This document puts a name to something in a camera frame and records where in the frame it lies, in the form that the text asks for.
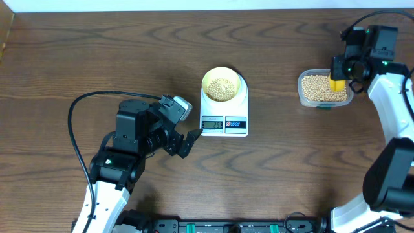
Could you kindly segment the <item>yellow measuring scoop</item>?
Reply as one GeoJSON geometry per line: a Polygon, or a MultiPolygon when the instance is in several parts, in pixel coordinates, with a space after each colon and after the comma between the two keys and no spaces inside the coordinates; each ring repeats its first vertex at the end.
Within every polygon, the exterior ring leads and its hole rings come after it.
{"type": "Polygon", "coordinates": [[[333,92],[339,92],[345,88],[346,81],[345,80],[333,80],[331,76],[329,76],[329,85],[333,92]]]}

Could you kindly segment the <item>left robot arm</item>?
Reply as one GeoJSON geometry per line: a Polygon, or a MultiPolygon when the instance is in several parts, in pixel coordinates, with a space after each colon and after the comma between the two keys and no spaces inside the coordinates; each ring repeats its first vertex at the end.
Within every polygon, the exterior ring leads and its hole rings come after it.
{"type": "Polygon", "coordinates": [[[182,135],[175,127],[187,118],[192,105],[185,99],[163,96],[152,104],[124,100],[116,115],[116,129],[102,140],[90,163],[86,197],[74,232],[111,232],[120,227],[119,215],[145,170],[147,157],[163,149],[185,158],[201,129],[182,135]]]}

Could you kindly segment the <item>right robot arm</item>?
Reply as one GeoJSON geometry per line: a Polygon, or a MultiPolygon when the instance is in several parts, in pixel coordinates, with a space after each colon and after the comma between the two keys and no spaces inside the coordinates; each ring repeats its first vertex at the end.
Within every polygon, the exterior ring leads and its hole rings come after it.
{"type": "Polygon", "coordinates": [[[394,61],[397,34],[395,27],[349,27],[341,33],[344,54],[332,58],[332,80],[362,84],[386,146],[368,169],[362,193],[331,210],[327,232],[393,232],[400,219],[413,216],[413,91],[409,69],[394,61]]]}

